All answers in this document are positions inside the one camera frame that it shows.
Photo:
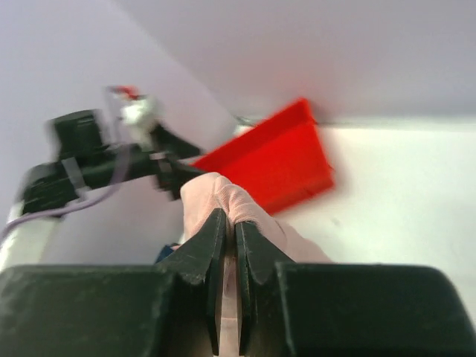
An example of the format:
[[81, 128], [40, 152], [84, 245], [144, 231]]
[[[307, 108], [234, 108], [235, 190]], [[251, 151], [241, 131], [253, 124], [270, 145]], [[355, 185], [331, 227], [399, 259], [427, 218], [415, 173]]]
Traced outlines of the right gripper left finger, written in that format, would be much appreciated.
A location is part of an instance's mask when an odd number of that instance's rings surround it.
[[161, 356], [219, 352], [227, 217], [210, 213], [199, 231], [158, 264], [173, 275], [161, 317]]

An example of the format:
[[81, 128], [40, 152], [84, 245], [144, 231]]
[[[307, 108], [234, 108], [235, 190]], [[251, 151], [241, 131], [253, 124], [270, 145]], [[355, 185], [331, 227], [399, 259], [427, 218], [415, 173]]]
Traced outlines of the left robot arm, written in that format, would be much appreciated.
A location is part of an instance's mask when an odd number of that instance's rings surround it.
[[153, 125], [152, 146], [143, 149], [120, 138], [106, 143], [97, 115], [87, 109], [49, 121], [57, 152], [25, 176], [1, 234], [2, 270], [39, 263], [67, 215], [109, 199], [124, 182], [153, 176], [177, 200], [181, 186], [202, 174], [184, 162], [202, 151], [164, 125]]

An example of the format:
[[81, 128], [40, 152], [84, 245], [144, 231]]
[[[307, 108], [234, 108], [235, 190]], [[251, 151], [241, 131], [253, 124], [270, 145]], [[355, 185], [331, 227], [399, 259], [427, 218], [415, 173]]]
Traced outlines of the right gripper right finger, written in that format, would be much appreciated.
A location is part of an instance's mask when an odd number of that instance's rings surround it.
[[235, 226], [239, 352], [244, 356], [296, 356], [296, 303], [289, 273], [295, 262], [252, 222]]

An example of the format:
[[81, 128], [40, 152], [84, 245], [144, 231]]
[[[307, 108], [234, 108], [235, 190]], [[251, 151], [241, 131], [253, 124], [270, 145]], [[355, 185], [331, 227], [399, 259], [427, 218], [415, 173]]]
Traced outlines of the red plastic tray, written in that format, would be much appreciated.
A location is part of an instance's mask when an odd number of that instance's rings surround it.
[[276, 214], [334, 187], [308, 100], [298, 99], [194, 162], [245, 189]]

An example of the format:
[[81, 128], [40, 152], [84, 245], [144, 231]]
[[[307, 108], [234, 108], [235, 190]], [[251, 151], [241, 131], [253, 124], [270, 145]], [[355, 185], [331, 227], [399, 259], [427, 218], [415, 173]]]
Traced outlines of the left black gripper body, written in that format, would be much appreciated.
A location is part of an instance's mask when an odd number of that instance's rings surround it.
[[184, 158], [201, 154], [201, 150], [172, 133], [153, 115], [143, 126], [132, 124], [126, 129], [139, 139], [133, 144], [106, 142], [96, 110], [72, 112], [49, 120], [57, 140], [57, 160], [73, 158], [86, 185], [92, 189], [146, 176], [155, 178], [159, 190], [169, 191], [172, 199], [180, 198], [181, 187], [201, 175], [201, 170], [182, 163]]

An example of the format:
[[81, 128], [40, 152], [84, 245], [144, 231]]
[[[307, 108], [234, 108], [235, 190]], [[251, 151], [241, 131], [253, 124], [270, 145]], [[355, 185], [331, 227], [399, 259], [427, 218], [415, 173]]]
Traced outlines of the navy folded t shirt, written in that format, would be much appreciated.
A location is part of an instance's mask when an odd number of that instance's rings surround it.
[[157, 258], [155, 259], [155, 264], [161, 262], [168, 256], [170, 256], [176, 249], [178, 249], [181, 245], [179, 243], [171, 243], [168, 245], [165, 245], [159, 252]]

